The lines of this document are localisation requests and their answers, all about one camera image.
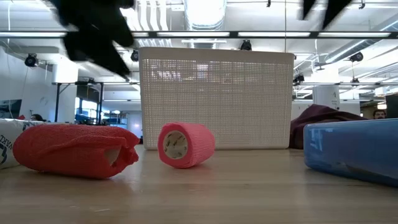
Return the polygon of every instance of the cardboard core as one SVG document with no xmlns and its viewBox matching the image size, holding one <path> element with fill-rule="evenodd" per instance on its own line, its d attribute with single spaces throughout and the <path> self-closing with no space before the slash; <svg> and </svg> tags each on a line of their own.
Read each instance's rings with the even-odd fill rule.
<svg viewBox="0 0 398 224">
<path fill-rule="evenodd" d="M 121 148 L 119 147 L 114 149 L 108 149 L 105 151 L 105 158 L 108 160 L 111 166 L 113 166 L 116 160 L 118 159 L 120 150 Z"/>
<path fill-rule="evenodd" d="M 187 154 L 188 141 L 184 134 L 179 131 L 171 131 L 163 140 L 163 150 L 171 159 L 181 159 Z"/>
</svg>

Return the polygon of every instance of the blue plastic bin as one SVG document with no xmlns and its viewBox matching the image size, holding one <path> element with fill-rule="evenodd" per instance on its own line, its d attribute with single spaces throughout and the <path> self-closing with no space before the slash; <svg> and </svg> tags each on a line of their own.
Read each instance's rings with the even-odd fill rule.
<svg viewBox="0 0 398 224">
<path fill-rule="evenodd" d="M 315 170 L 398 187 L 398 119 L 309 124 L 305 164 Z"/>
</svg>

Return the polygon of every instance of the ceiling duct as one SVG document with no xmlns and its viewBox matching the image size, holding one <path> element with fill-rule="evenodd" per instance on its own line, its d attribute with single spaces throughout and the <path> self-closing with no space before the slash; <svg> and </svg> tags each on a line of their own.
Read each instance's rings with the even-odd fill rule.
<svg viewBox="0 0 398 224">
<path fill-rule="evenodd" d="M 386 32 L 396 32 L 398 31 L 398 14 L 391 17 L 390 19 L 382 22 L 378 26 L 376 26 L 372 31 L 386 31 Z M 326 56 L 319 57 L 320 62 L 317 65 L 328 65 L 331 63 L 339 62 L 340 60 L 344 60 L 349 58 L 350 56 L 364 50 L 367 47 L 370 47 L 381 40 L 372 39 L 372 40 L 353 40 L 350 43 L 340 47 L 336 51 L 327 54 Z M 309 57 L 305 62 L 302 62 L 300 65 L 295 67 L 295 70 L 304 70 L 311 66 L 311 60 L 315 60 L 317 55 Z"/>
<path fill-rule="evenodd" d="M 224 24 L 226 0 L 184 0 L 185 22 L 187 30 L 215 31 L 221 30 Z M 191 48 L 215 49 L 215 39 L 200 39 L 190 43 Z"/>
<path fill-rule="evenodd" d="M 396 32 L 398 31 L 398 15 L 391 17 L 390 19 L 379 24 L 373 31 L 386 31 L 386 32 Z M 353 40 L 350 43 L 342 46 L 338 50 L 328 54 L 323 60 L 325 64 L 336 63 L 340 60 L 346 59 L 361 50 L 368 48 L 380 40 Z"/>
</svg>

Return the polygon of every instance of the dark red fabric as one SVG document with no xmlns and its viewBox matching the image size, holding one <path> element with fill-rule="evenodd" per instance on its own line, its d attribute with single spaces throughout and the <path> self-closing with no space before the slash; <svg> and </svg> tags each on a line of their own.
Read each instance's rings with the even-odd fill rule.
<svg viewBox="0 0 398 224">
<path fill-rule="evenodd" d="M 291 121 L 289 147 L 303 149 L 303 130 L 307 124 L 361 120 L 366 120 L 366 118 L 349 112 L 334 110 L 327 106 L 311 105 L 298 118 Z"/>
<path fill-rule="evenodd" d="M 139 139 L 117 127 L 75 124 L 44 124 L 24 131 L 13 152 L 23 166 L 37 171 L 105 179 L 138 161 L 134 146 Z M 113 164 L 107 150 L 120 149 Z"/>
</svg>

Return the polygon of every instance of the person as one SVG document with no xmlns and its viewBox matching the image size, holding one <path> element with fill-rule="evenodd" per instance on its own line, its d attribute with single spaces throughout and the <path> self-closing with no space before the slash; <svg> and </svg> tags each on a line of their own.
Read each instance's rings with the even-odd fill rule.
<svg viewBox="0 0 398 224">
<path fill-rule="evenodd" d="M 373 119 L 384 119 L 386 118 L 386 112 L 384 110 L 373 111 Z"/>
<path fill-rule="evenodd" d="M 30 117 L 30 120 L 31 121 L 43 121 L 43 122 L 45 121 L 43 119 L 43 117 L 39 114 L 32 114 L 32 116 Z"/>
</svg>

